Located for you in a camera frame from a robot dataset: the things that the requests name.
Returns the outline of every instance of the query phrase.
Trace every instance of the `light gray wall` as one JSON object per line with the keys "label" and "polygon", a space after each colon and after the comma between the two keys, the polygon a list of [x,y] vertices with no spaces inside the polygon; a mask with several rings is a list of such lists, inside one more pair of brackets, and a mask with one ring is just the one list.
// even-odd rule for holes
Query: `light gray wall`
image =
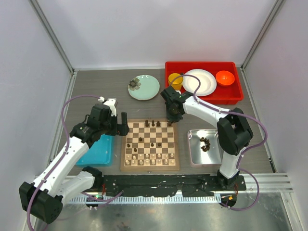
{"label": "light gray wall", "polygon": [[27,0],[0,2],[0,230],[21,230],[18,188],[46,167],[70,74]]}
{"label": "light gray wall", "polygon": [[308,1],[288,0],[247,68],[257,110],[280,172],[308,217]]}
{"label": "light gray wall", "polygon": [[275,0],[39,0],[75,68],[242,64]]}

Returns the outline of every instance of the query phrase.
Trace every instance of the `red plastic bin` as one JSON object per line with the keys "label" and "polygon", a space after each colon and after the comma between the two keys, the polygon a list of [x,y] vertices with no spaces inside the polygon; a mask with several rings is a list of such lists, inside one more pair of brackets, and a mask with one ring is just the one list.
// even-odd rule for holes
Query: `red plastic bin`
{"label": "red plastic bin", "polygon": [[243,100],[244,95],[236,67],[233,62],[166,62],[165,64],[165,86],[168,87],[168,76],[172,73],[185,74],[193,69],[203,69],[210,72],[214,77],[218,71],[230,71],[234,74],[235,81],[227,87],[217,84],[215,91],[207,96],[201,96],[200,99],[212,104],[236,104]]}

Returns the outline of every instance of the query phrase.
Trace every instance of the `chessboard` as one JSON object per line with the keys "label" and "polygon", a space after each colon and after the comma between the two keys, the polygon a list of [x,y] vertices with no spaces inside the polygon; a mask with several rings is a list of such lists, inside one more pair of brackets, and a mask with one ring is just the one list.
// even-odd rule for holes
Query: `chessboard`
{"label": "chessboard", "polygon": [[131,119],[128,127],[122,140],[121,171],[180,169],[176,124],[166,119]]}

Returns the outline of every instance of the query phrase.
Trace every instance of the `metal tray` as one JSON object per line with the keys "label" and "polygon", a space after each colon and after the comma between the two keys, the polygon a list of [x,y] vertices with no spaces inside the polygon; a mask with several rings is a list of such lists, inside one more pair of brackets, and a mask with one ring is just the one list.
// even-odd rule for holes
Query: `metal tray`
{"label": "metal tray", "polygon": [[[207,152],[201,149],[204,145],[204,142],[200,141],[202,137],[210,140],[210,150]],[[218,132],[216,129],[189,130],[187,138],[192,167],[221,164],[223,150],[219,145]]]}

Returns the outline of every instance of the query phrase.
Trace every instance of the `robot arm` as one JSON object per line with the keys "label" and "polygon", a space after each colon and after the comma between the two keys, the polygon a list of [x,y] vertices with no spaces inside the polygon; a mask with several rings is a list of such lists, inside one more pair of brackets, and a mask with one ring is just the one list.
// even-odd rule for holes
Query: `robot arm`
{"label": "robot arm", "polygon": [[[231,187],[234,184],[239,170],[236,167],[241,152],[249,144],[253,137],[252,130],[246,118],[235,115],[221,114],[213,111],[201,104],[201,99],[196,101],[192,94],[185,92],[180,94],[171,86],[161,92],[162,97],[166,101],[167,120],[171,123],[179,122],[182,115],[187,113],[194,115],[218,129],[218,139],[224,153],[222,164],[218,170],[218,179],[220,184],[225,187]],[[217,108],[219,111],[230,111],[216,107],[210,103],[203,103]],[[235,108],[232,111],[243,113],[241,109]]]}
{"label": "robot arm", "polygon": [[99,99],[92,107],[87,122],[75,125],[70,133],[70,146],[61,162],[66,144],[52,163],[39,175],[33,183],[24,182],[19,188],[19,194],[23,210],[27,211],[29,200],[41,181],[48,172],[54,171],[40,187],[31,207],[31,214],[52,223],[60,214],[63,206],[73,197],[86,189],[98,189],[102,185],[102,173],[92,167],[85,167],[76,177],[63,183],[65,177],[73,168],[77,160],[85,154],[89,148],[100,139],[102,134],[126,136],[129,132],[127,125],[127,114],[122,113],[122,124],[117,123],[116,99]]}

